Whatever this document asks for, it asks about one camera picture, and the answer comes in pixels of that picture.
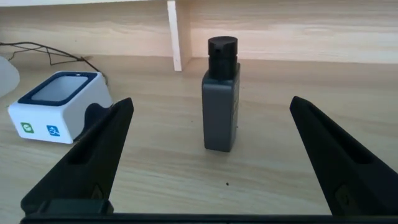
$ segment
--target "white object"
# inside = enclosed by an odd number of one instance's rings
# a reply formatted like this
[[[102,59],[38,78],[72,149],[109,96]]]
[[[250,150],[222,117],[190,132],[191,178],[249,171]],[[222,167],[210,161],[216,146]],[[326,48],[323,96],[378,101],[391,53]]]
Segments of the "white object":
[[[14,90],[18,83],[18,70],[7,59],[0,57],[0,97]]]
[[[113,102],[100,72],[62,71],[8,108],[20,137],[71,144]]]

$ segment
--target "black cable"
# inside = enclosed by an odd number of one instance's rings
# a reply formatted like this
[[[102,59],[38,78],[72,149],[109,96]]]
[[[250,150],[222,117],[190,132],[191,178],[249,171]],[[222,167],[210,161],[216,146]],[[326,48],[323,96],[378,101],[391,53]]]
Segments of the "black cable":
[[[38,46],[38,47],[36,47],[36,48],[28,48],[28,47],[21,47],[21,46],[19,46],[19,45],[23,45],[23,44],[36,45],[36,46]],[[23,50],[18,50],[18,51],[13,52],[13,53],[12,53],[12,56],[11,56],[8,60],[12,60],[12,59],[15,57],[15,54],[16,54],[16,53],[27,52],[27,51],[33,50],[33,51],[36,51],[36,52],[46,53],[46,54],[49,56],[50,65],[58,65],[58,64],[61,64],[61,63],[70,63],[70,62],[85,62],[85,63],[88,64],[92,69],[96,70],[97,72],[101,72],[101,70],[99,70],[99,69],[96,68],[94,65],[92,65],[91,63],[89,63],[89,62],[87,61],[87,59],[85,59],[84,57],[76,57],[76,56],[74,56],[74,55],[72,55],[72,54],[70,54],[70,53],[67,53],[67,52],[64,52],[64,51],[62,51],[62,50],[58,50],[58,49],[55,49],[55,48],[53,48],[53,47],[49,47],[49,46],[46,46],[46,45],[37,44],[37,43],[34,43],[34,42],[16,42],[16,43],[2,43],[2,42],[0,42],[0,46],[11,46],[11,47],[17,47],[17,48],[23,49]],[[53,62],[52,62],[51,55],[58,55],[58,56],[62,56],[62,57],[69,57],[69,58],[73,58],[73,59],[75,59],[75,60],[66,61],[66,62],[57,62],[57,63],[53,63]],[[104,76],[105,83],[108,84],[108,78],[107,78],[107,76],[106,76],[103,72],[101,72],[101,73],[102,73],[103,76]]]

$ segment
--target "wooden board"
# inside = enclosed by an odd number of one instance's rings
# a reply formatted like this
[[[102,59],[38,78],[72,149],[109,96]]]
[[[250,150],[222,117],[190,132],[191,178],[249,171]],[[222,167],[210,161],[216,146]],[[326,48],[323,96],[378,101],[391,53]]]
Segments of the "wooden board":
[[[397,19],[391,0],[192,1],[192,52],[232,35],[240,58],[398,63]]]
[[[11,61],[19,86],[0,98],[0,217],[17,223],[22,197],[70,146],[21,139],[7,114],[17,100],[58,70],[46,55]],[[131,97],[135,112],[111,202],[115,212],[330,214],[290,115],[298,95],[398,170],[398,65],[241,60],[238,133],[229,154],[203,147],[201,78],[207,61],[183,73],[171,58],[100,57],[114,101]]]
[[[83,55],[173,55],[166,1],[4,7],[0,41]]]

